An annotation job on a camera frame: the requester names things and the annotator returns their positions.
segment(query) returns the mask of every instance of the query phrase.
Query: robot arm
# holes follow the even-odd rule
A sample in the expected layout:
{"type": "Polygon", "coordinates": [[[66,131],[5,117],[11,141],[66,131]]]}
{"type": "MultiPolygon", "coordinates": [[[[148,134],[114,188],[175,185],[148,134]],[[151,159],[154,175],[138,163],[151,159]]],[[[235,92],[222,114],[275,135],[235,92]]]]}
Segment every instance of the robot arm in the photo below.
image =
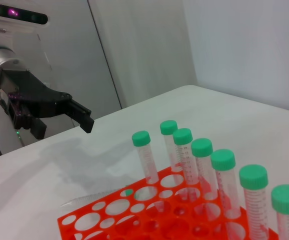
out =
{"type": "Polygon", "coordinates": [[[40,118],[61,114],[90,133],[94,125],[91,111],[75,102],[70,94],[45,86],[12,50],[13,32],[29,33],[48,24],[48,16],[32,6],[19,2],[10,6],[0,1],[0,91],[7,96],[7,103],[0,98],[0,105],[15,129],[30,129],[37,139],[44,138],[47,128],[40,118]]]}

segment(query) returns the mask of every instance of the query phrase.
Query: purple light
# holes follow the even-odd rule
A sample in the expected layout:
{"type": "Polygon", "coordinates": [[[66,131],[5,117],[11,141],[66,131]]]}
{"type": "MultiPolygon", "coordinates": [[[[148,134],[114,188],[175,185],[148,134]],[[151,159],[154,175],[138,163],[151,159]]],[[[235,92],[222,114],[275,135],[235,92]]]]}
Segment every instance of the purple light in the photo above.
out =
{"type": "Polygon", "coordinates": [[[9,15],[10,17],[18,17],[19,13],[18,13],[16,10],[10,8],[10,9],[8,10],[8,15],[9,15]]]}

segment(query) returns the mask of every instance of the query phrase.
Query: white wall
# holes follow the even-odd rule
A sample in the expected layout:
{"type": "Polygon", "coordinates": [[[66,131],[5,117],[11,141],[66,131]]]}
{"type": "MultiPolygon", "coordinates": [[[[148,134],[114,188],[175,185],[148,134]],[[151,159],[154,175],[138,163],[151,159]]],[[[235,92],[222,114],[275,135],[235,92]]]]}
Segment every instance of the white wall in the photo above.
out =
{"type": "Polygon", "coordinates": [[[289,1],[183,2],[198,85],[289,109],[289,1]]]}
{"type": "Polygon", "coordinates": [[[127,107],[197,84],[181,0],[89,0],[127,107]]]}
{"type": "MultiPolygon", "coordinates": [[[[32,34],[16,34],[16,53],[42,82],[71,94],[75,101],[92,111],[94,119],[120,110],[87,1],[34,1],[48,9],[51,24],[32,34]]],[[[43,121],[47,124],[46,137],[74,127],[66,115],[43,121]]],[[[26,145],[37,141],[27,130],[20,130],[20,134],[26,145]]],[[[20,147],[9,117],[0,107],[0,149],[7,153],[20,147]]]]}

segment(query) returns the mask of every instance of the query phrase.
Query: green screw cap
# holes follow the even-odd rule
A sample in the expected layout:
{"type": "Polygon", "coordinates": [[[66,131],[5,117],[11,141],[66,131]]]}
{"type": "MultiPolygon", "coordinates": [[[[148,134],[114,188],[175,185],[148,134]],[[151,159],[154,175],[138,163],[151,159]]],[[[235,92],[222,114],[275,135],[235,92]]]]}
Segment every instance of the green screw cap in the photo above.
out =
{"type": "Polygon", "coordinates": [[[213,144],[208,138],[199,138],[191,144],[192,154],[197,158],[208,157],[213,153],[213,144]]]}
{"type": "Polygon", "coordinates": [[[276,186],[272,190],[271,203],[278,213],[289,215],[289,184],[276,186]]]}
{"type": "Polygon", "coordinates": [[[133,145],[135,147],[142,147],[150,143],[151,139],[149,132],[147,131],[138,131],[132,135],[133,145]]]}
{"type": "Polygon", "coordinates": [[[160,124],[160,131],[162,135],[172,135],[176,130],[178,130],[178,125],[174,120],[164,121],[160,124]]]}
{"type": "Polygon", "coordinates": [[[191,143],[193,135],[189,128],[180,128],[173,133],[173,140],[176,145],[186,145],[191,143]]]}
{"type": "Polygon", "coordinates": [[[239,171],[240,184],[248,190],[264,189],[268,185],[267,170],[261,165],[247,165],[239,171]]]}
{"type": "Polygon", "coordinates": [[[211,154],[211,164],[216,171],[228,171],[236,166],[234,153],[229,149],[219,149],[211,154]]]}

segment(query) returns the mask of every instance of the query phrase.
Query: table surface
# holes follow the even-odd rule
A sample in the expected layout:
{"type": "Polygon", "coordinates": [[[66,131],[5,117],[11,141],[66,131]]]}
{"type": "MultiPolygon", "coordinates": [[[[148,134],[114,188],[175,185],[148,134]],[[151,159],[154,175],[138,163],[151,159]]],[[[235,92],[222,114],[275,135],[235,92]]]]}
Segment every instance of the table surface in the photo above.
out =
{"type": "MultiPolygon", "coordinates": [[[[289,111],[197,86],[184,86],[0,157],[0,240],[57,240],[60,206],[74,198],[122,188],[144,177],[133,147],[147,130],[158,170],[169,166],[159,125],[176,120],[194,138],[268,170],[267,195],[289,183],[289,111]]],[[[240,203],[243,189],[238,184],[240,203]]],[[[277,229],[269,205],[269,226],[277,229]]]]}

